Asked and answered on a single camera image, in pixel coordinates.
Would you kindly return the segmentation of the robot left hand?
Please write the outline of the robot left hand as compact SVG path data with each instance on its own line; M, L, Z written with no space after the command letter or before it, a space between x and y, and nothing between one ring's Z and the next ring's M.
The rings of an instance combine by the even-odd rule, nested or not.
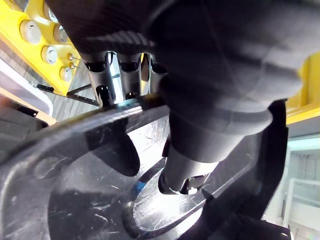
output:
M320 49L317 0L49 0L82 58L150 53L165 71L170 145L159 187L187 193L271 122Z

